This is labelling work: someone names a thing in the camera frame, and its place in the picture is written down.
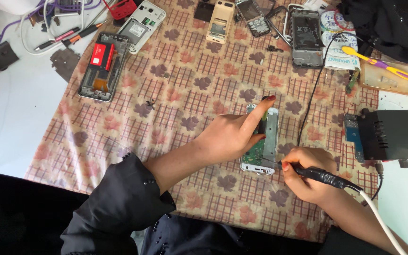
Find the green circuit board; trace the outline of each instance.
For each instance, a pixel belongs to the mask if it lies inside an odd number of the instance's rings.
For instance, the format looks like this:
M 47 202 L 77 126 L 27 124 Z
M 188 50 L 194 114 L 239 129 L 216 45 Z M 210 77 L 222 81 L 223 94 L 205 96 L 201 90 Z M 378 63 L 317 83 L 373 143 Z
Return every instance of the green circuit board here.
M 242 163 L 260 166 L 264 155 L 265 139 L 257 142 L 249 151 L 242 156 Z

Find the white table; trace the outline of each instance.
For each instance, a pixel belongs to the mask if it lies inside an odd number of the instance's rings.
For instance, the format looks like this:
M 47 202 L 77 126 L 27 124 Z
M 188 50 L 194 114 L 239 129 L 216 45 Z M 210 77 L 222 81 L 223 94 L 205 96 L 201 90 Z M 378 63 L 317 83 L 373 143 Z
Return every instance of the white table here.
M 87 22 L 103 7 L 85 12 Z M 0 32 L 16 20 L 0 11 Z M 105 20 L 105 14 L 98 22 Z M 78 16 L 61 19 L 56 34 L 80 24 Z M 19 38 L 19 26 L 10 27 L 3 40 L 9 41 L 20 60 L 0 72 L 0 173 L 23 178 L 67 82 L 51 67 L 52 53 L 32 56 L 25 52 Z M 39 26 L 24 25 L 24 38 L 35 48 L 47 40 Z M 71 48 L 81 54 L 93 36 L 79 40 Z M 408 96 L 380 92 L 379 109 L 408 109 Z M 379 194 L 379 210 L 385 222 L 408 243 L 408 169 L 397 161 L 384 164 L 384 184 Z

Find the tablecloth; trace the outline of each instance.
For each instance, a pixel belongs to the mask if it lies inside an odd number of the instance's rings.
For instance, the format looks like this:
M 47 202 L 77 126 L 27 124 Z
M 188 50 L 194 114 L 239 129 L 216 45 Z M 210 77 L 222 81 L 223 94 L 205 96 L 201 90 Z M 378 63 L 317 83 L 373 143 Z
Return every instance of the tablecloth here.
M 167 153 L 193 140 L 216 116 L 244 114 L 247 104 L 259 102 L 264 95 L 276 95 L 274 107 L 280 110 L 277 160 L 295 145 L 319 71 L 294 69 L 281 39 L 270 35 L 253 38 L 244 22 L 231 27 L 226 44 L 206 41 L 208 24 L 193 19 L 197 0 L 153 3 L 166 11 L 166 19 L 137 55 L 127 55 L 109 103 L 77 95 L 94 36 L 26 179 L 89 194 L 106 168 L 120 162 L 127 152 L 136 153 L 141 160 Z M 283 16 L 273 20 L 280 30 Z M 99 31 L 117 29 L 108 22 Z M 267 52 L 268 45 L 284 52 Z M 361 164 L 354 159 L 354 144 L 345 141 L 343 115 L 365 107 L 375 110 L 378 92 L 356 85 L 346 94 L 348 80 L 347 71 L 323 70 L 302 145 L 330 151 L 338 175 L 372 196 L 377 189 L 374 163 Z M 146 103 L 151 100 L 155 101 L 153 108 Z M 169 192 L 178 215 L 274 235 L 321 242 L 332 223 L 318 206 L 297 198 L 284 183 L 281 171 L 273 176 L 241 171 L 238 159 L 207 166 Z M 358 194 L 348 192 L 362 201 Z

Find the painted fingernail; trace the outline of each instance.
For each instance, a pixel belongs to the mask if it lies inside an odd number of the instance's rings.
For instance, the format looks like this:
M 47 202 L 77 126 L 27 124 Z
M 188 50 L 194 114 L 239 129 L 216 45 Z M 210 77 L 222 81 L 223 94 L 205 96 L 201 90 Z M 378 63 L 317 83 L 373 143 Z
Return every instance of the painted fingernail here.
M 286 163 L 286 162 L 283 162 L 283 163 L 281 164 L 281 167 L 283 168 L 283 171 L 289 170 L 289 164 Z

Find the red battery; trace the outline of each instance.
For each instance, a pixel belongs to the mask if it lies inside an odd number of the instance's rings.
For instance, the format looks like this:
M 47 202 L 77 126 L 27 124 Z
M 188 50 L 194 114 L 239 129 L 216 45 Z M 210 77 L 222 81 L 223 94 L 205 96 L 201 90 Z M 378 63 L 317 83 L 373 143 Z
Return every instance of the red battery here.
M 89 62 L 89 67 L 99 71 L 110 71 L 111 59 L 114 53 L 114 44 L 97 42 Z

